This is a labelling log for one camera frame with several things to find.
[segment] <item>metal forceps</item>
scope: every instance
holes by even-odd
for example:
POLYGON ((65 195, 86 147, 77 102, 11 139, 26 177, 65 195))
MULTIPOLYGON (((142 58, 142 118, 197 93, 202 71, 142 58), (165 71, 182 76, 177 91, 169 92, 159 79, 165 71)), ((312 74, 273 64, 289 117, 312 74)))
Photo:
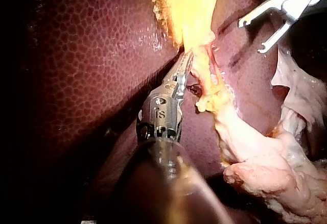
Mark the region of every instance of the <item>metal forceps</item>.
POLYGON ((320 0, 267 0, 239 19, 238 27, 242 28, 250 25, 254 19, 269 9, 277 9, 284 14, 286 18, 284 25, 282 25, 266 42, 262 43, 261 45, 263 48, 258 50, 259 53, 264 54, 284 36, 308 6, 313 6, 319 1, 320 0))
POLYGON ((190 73, 193 53, 182 53, 162 84, 152 90, 138 114, 136 132, 138 141, 165 137, 179 142, 186 81, 190 73))

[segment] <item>metal screw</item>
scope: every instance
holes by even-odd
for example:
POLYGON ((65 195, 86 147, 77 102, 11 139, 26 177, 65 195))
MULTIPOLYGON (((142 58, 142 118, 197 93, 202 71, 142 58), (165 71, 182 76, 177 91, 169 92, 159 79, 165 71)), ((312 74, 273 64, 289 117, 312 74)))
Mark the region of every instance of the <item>metal screw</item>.
POLYGON ((173 90, 173 89, 175 89, 175 85, 173 85, 173 84, 166 84, 165 85, 165 88, 168 89, 168 90, 173 90))

